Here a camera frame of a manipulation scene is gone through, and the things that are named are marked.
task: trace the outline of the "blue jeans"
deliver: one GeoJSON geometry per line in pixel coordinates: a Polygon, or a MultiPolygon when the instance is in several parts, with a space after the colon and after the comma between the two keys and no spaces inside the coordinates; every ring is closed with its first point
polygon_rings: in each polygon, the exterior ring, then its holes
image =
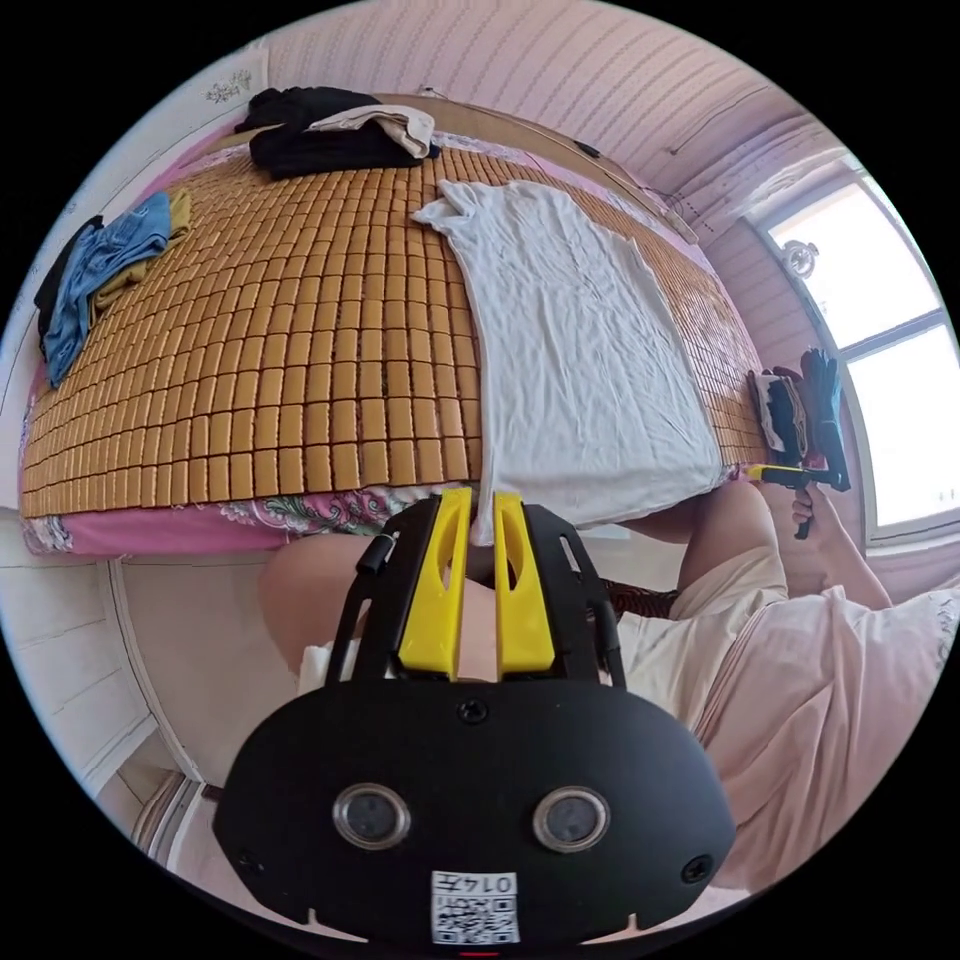
{"type": "Polygon", "coordinates": [[[170,240],[170,198],[155,193],[101,230],[84,230],[67,260],[50,328],[43,338],[50,385],[60,386],[90,327],[90,297],[121,270],[163,253],[170,240]]]}

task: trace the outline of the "pink wall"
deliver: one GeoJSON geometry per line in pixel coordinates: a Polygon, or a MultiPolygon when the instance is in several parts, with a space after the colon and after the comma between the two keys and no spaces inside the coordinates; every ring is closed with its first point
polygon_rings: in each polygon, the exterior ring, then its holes
{"type": "MultiPolygon", "coordinates": [[[[737,221],[706,249],[720,279],[743,317],[762,362],[796,367],[801,354],[811,346],[825,346],[803,303],[753,229],[737,221]]],[[[857,444],[849,415],[841,423],[853,489],[836,495],[834,503],[844,526],[858,543],[863,542],[863,502],[857,471],[857,444]]],[[[781,549],[793,593],[820,589],[817,558],[810,548],[793,539],[789,522],[790,495],[771,494],[781,549]]],[[[960,544],[928,548],[908,556],[870,559],[891,597],[904,600],[945,582],[960,570],[960,544]]]]}
{"type": "Polygon", "coordinates": [[[759,132],[809,116],[723,50],[590,0],[375,0],[263,42],[273,86],[430,86],[586,141],[666,193],[759,132]]]}

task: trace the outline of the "screw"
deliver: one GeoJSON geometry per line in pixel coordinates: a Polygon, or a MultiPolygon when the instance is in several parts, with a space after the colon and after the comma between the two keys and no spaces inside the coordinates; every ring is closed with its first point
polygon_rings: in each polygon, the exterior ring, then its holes
{"type": "Polygon", "coordinates": [[[694,857],[681,871],[680,879],[684,883],[699,883],[713,868],[713,858],[707,854],[694,857]]]}
{"type": "Polygon", "coordinates": [[[249,850],[241,850],[237,857],[237,866],[248,873],[263,873],[263,864],[256,860],[249,850]]]}
{"type": "Polygon", "coordinates": [[[483,723],[487,719],[487,705],[482,700],[464,700],[457,707],[457,716],[464,723],[483,723]]]}

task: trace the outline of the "beige shorts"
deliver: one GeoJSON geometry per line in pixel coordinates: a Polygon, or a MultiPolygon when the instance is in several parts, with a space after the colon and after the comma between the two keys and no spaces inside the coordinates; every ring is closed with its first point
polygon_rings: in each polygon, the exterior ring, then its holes
{"type": "Polygon", "coordinates": [[[757,547],[687,587],[669,619],[625,613],[619,636],[627,687],[695,730],[738,635],[758,611],[786,599],[779,554],[757,547]]]}

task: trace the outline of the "qr code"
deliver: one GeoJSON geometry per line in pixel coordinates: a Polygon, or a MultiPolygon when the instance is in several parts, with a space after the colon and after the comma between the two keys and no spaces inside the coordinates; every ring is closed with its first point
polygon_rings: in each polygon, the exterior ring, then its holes
{"type": "Polygon", "coordinates": [[[433,942],[519,943],[516,874],[434,873],[433,942]]]}

